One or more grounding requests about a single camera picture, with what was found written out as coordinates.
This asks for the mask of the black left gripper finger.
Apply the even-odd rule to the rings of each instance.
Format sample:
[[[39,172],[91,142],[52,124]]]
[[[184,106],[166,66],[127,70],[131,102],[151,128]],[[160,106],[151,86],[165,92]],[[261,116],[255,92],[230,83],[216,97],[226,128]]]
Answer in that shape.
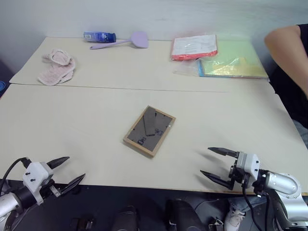
[[[57,159],[53,159],[53,160],[47,162],[46,164],[49,166],[50,169],[55,169],[56,167],[63,164],[69,158],[70,158],[69,156],[60,157],[60,158],[57,158]]]
[[[84,179],[86,174],[82,174],[78,177],[76,177],[75,179],[73,179],[72,181],[69,182],[69,184],[61,189],[61,194],[66,194],[68,192],[70,192],[71,190],[73,190],[76,186],[78,186],[80,184],[80,182]]]

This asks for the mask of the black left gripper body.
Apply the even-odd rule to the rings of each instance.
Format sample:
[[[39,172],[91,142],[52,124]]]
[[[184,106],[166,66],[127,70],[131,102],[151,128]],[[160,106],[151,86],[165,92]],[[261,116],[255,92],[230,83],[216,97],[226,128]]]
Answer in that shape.
[[[51,195],[59,197],[62,194],[60,189],[55,187],[55,181],[53,179],[51,179],[46,185],[42,186],[39,193],[43,200],[47,199]]]

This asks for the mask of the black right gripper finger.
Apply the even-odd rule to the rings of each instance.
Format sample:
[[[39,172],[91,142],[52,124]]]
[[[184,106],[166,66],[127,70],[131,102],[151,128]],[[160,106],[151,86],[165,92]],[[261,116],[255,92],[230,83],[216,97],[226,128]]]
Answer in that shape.
[[[223,156],[228,155],[228,156],[234,157],[236,159],[239,157],[239,152],[236,152],[236,151],[233,151],[233,150],[230,150],[230,149],[221,148],[221,147],[209,147],[208,149],[217,153],[217,154],[223,155]]]
[[[207,178],[209,178],[211,181],[213,181],[214,183],[217,183],[229,190],[233,190],[233,187],[234,187],[234,183],[235,183],[235,180],[234,179],[230,179],[230,180],[222,180],[219,176],[215,175],[215,174],[212,174],[212,173],[209,173],[209,172],[206,172],[206,171],[203,171],[203,170],[200,170],[200,172],[206,176]]]

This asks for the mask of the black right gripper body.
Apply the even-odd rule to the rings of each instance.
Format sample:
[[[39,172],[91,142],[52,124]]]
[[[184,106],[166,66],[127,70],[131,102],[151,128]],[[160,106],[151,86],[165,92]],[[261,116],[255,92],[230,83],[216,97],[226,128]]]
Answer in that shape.
[[[233,188],[236,182],[241,184],[243,188],[248,188],[250,175],[237,168],[236,165],[231,166],[229,171],[229,178],[230,188]]]

